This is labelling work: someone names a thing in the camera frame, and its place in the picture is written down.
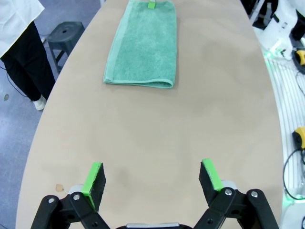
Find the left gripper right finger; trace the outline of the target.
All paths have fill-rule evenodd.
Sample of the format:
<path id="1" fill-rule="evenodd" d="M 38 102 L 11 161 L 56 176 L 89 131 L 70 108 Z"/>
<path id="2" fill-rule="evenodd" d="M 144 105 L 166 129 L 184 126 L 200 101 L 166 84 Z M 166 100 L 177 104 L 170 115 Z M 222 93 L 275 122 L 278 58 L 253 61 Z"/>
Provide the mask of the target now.
<path id="1" fill-rule="evenodd" d="M 236 219 L 243 229 L 279 228 L 264 192 L 250 189 L 244 194 L 225 187 L 211 159 L 201 161 L 199 181 L 208 209 L 195 229 L 220 229 L 227 218 Z"/>

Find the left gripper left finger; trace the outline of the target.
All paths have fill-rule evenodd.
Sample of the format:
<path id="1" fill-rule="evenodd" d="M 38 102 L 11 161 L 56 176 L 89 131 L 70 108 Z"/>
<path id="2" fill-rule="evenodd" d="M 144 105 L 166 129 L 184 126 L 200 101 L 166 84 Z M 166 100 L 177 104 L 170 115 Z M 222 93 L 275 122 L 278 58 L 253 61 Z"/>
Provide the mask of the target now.
<path id="1" fill-rule="evenodd" d="M 63 199 L 47 195 L 41 200 L 31 228 L 68 229 L 80 222 L 85 229 L 108 229 L 98 212 L 105 184 L 103 163 L 94 162 L 80 191 Z"/>

